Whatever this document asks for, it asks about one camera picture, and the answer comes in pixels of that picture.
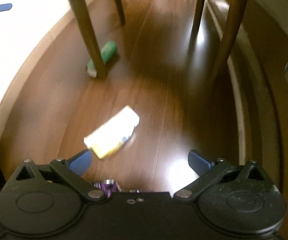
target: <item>green cylindrical object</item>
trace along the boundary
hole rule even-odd
[[[110,60],[110,58],[114,55],[117,51],[117,46],[114,41],[108,41],[104,47],[101,49],[101,57],[103,59],[104,64]],[[97,71],[95,69],[94,63],[92,60],[89,61],[87,64],[87,73],[92,76],[97,76]]]

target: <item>screw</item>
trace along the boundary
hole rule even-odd
[[[188,198],[192,195],[192,192],[187,189],[181,189],[178,192],[175,193],[180,198]]]
[[[131,205],[136,203],[136,201],[134,199],[128,199],[126,202],[131,204]]]
[[[136,199],[136,201],[137,201],[137,202],[144,202],[144,201],[145,201],[145,199],[144,199],[144,198],[142,198],[142,197],[138,197],[138,198]]]
[[[102,196],[104,196],[104,192],[101,191],[101,190],[91,190],[89,193],[88,193],[88,196],[91,197],[91,198],[101,198]]]

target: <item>white and yellow package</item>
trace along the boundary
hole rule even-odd
[[[139,122],[139,116],[129,106],[125,106],[105,124],[85,137],[84,143],[98,158],[102,159],[113,154],[126,143]]]

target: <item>wooden floor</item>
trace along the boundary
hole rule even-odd
[[[27,80],[0,143],[8,178],[20,161],[48,163],[83,150],[83,138],[131,106],[140,124],[108,159],[93,159],[87,180],[116,179],[122,188],[174,192],[196,178],[187,154],[238,162],[237,124],[230,78],[210,92],[219,38],[204,10],[190,40],[196,0],[122,0],[121,27],[114,0],[96,0],[90,16],[100,46],[113,40],[118,55],[106,80],[87,77],[89,55],[76,22],[65,28]]]

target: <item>green bottle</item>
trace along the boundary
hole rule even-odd
[[[104,64],[108,62],[114,53],[117,51],[117,46],[114,41],[108,41],[104,47],[101,49],[101,57],[103,59]],[[87,73],[91,77],[97,77],[97,71],[95,69],[93,60],[90,60],[86,67]]]

